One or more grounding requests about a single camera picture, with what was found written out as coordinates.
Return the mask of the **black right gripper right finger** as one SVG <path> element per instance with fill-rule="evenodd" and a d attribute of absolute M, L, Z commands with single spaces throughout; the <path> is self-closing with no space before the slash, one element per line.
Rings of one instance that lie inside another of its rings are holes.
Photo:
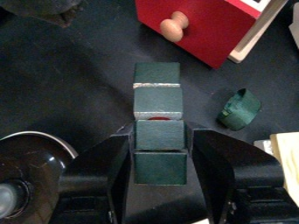
<path fill-rule="evenodd" d="M 283 169 L 253 145 L 189 122 L 187 145 L 212 224 L 285 220 Z"/>

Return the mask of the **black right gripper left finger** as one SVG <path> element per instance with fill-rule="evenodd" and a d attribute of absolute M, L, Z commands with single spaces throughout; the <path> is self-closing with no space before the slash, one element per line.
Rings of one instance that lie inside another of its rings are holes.
<path fill-rule="evenodd" d="M 59 211 L 81 224 L 123 224 L 133 125 L 85 150 L 60 176 Z"/>

